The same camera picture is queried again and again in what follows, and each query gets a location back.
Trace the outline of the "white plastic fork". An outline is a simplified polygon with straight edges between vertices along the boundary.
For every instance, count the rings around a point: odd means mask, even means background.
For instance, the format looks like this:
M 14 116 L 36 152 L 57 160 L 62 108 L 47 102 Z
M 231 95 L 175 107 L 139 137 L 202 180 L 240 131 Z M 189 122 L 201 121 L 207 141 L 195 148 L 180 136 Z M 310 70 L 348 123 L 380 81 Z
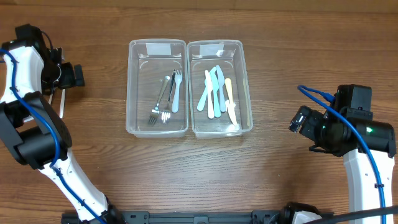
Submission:
M 60 111 L 59 111 L 59 117 L 62 119 L 64 115 L 64 109 L 65 109 L 65 98 L 66 98 L 66 89 L 62 90 L 62 95 L 60 99 Z

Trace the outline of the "silver metal fork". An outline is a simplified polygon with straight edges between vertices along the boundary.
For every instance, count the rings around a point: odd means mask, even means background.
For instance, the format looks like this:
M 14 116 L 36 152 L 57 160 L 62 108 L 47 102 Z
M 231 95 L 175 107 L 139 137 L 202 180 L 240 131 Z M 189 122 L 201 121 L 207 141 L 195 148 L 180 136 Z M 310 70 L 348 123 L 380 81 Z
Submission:
M 170 76 L 166 75 L 162 81 L 162 86 L 161 86 L 157 101 L 155 103 L 155 106 L 150 112 L 149 124 L 151 124 L 151 125 L 155 125 L 155 122 L 157 121 L 158 117 L 160 116 L 159 105 L 160 105 L 161 99 L 164 95 L 165 89 L 166 89 L 169 81 L 170 81 Z
M 49 104 L 51 105 L 52 104 L 52 99 L 53 99 L 53 92 L 50 94 L 50 96 L 49 96 Z

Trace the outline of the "yellow plastic knife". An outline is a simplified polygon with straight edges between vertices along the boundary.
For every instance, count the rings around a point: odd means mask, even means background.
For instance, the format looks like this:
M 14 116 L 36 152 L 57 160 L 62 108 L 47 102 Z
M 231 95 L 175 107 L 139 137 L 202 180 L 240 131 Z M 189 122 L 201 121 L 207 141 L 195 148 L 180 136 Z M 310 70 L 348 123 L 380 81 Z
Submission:
M 237 126 L 237 119 L 236 119 L 236 113 L 234 110 L 235 104 L 233 101 L 233 89 L 232 89 L 232 82 L 230 78 L 225 79 L 225 88 L 227 91 L 228 95 L 228 101 L 226 102 L 226 107 L 227 107 L 227 112 L 229 115 L 229 118 L 234 126 Z

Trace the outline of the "pale blue plastic fork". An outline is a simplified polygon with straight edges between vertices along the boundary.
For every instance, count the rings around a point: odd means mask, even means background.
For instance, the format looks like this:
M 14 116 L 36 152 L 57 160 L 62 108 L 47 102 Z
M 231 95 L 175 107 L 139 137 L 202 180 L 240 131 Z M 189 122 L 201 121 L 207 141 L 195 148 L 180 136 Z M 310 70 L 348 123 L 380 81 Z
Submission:
M 177 113 L 178 112 L 178 104 L 179 104 L 179 94 L 180 94 L 180 84 L 183 79 L 183 72 L 181 70 L 177 70 L 175 74 L 175 93 L 174 93 L 174 99 L 172 103 L 172 112 Z

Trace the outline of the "pale blue knife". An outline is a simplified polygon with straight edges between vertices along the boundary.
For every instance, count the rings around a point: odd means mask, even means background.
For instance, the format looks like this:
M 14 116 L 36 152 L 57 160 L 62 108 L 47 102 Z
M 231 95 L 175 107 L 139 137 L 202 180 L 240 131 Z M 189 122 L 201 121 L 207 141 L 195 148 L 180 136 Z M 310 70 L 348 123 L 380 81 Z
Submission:
M 219 84 L 220 111 L 222 113 L 224 113 L 226 111 L 225 98 L 224 98 L 224 92 L 223 92 L 223 86 L 225 84 L 225 80 L 224 80 L 224 75 L 223 75 L 222 69 L 219 65 L 216 66 L 216 73 L 217 73 L 218 84 Z
M 214 115 L 216 118 L 220 118 L 221 111 L 220 111 L 220 103 L 219 103 L 219 99 L 218 99 L 219 83 L 218 83 L 218 78 L 216 76 L 216 67 L 213 67 L 210 70 L 210 76 L 211 76 L 211 81 L 212 81 L 212 85 L 213 85 Z

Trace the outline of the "cream plastic knife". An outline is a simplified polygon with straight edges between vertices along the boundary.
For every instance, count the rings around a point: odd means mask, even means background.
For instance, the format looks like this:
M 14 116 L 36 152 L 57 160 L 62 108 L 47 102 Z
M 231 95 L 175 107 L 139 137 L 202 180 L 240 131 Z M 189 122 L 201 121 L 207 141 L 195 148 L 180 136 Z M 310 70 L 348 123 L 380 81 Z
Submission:
M 207 87 L 207 113 L 210 119 L 215 117 L 213 103 L 211 99 L 211 92 L 213 90 L 211 76 L 208 70 L 205 70 L 206 87 Z

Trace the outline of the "pale blue knife angled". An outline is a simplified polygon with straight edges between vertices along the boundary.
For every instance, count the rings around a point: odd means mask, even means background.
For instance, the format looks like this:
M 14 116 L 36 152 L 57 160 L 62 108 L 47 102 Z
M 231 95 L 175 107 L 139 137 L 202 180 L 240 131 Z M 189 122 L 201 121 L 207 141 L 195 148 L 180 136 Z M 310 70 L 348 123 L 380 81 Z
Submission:
M 207 99 L 207 87 L 206 87 L 206 78 L 205 78 L 205 89 L 203 90 L 203 93 L 202 93 L 201 98 L 200 98 L 200 100 L 198 102 L 198 105 L 197 105 L 197 110 L 198 111 L 203 111 L 204 110 L 206 99 Z

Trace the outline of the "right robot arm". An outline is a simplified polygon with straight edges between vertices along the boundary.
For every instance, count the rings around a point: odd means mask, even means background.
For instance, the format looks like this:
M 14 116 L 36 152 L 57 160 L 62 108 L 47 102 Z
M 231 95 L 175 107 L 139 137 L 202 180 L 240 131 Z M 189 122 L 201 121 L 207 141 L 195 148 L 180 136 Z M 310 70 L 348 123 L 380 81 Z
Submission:
M 389 123 L 375 121 L 372 89 L 340 85 L 334 95 L 299 85 L 309 99 L 324 107 L 321 113 L 305 105 L 292 118 L 289 130 L 313 141 L 309 150 L 343 158 L 349 185 L 349 213 L 324 217 L 314 208 L 290 207 L 288 223 L 393 223 L 392 173 L 396 135 Z

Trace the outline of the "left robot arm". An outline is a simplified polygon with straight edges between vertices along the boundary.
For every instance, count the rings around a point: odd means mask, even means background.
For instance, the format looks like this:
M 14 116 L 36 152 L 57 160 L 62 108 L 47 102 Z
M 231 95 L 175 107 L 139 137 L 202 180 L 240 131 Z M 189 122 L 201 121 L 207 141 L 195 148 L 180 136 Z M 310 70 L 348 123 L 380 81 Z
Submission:
M 76 210 L 62 223 L 125 223 L 123 214 L 89 180 L 72 152 L 72 137 L 45 99 L 54 89 L 84 86 L 81 65 L 66 63 L 63 50 L 36 26 L 15 28 L 1 45 L 6 87 L 1 97 L 1 141 L 13 158 L 47 176 Z

